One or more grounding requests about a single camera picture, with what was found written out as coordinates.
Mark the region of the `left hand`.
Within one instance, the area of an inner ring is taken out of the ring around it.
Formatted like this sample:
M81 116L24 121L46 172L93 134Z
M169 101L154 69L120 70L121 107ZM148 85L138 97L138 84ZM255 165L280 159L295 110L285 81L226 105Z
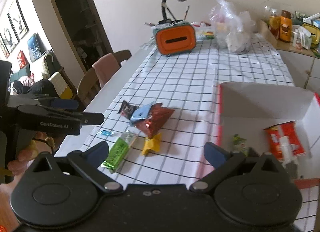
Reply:
M55 141L46 133L37 132L30 141L29 146L18 153L17 159L8 163L8 170L13 176L24 173L29 163L32 162L39 153L47 151L52 153L55 151Z

